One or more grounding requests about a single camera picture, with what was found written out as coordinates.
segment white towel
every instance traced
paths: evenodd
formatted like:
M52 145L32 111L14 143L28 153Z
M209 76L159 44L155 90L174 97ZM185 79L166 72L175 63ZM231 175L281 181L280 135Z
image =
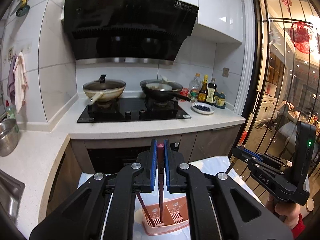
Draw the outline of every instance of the white towel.
M22 52L19 53L13 68L14 73L14 92L16 97L16 108L19 113L21 107L26 103L24 91L28 87L26 66Z

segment plate of blueberries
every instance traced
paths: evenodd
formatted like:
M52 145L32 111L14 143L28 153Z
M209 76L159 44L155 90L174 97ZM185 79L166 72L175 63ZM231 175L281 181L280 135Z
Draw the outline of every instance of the plate of blueberries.
M206 104L206 103L194 102L194 103L192 103L191 108L192 108L192 110L194 110L200 114L213 114L214 113L213 106Z

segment pink plastic basket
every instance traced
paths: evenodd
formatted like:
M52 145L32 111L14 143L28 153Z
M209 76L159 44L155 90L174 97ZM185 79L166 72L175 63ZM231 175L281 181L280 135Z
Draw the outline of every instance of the pink plastic basket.
M160 222L159 204L146 206L151 219L156 227L153 227L147 215L143 211L143 226L149 236L162 235L177 231L189 225L188 207L186 197L175 198L163 203L163 223Z

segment range hood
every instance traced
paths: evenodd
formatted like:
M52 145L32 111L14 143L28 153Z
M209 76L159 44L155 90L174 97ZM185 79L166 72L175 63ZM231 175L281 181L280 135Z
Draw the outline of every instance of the range hood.
M178 0L66 0L64 31L77 62L172 65L198 9Z

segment white countertop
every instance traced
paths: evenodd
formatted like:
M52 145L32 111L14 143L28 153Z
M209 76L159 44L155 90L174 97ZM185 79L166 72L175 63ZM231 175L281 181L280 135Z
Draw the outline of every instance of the white countertop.
M139 138L210 130L244 123L229 109L216 108L213 115L191 110L189 102L179 106L191 119L143 122L76 123L87 98L79 97L52 132L21 131L16 149L0 157L0 169L26 184L18 214L18 229L28 239L45 218L54 176L70 139Z

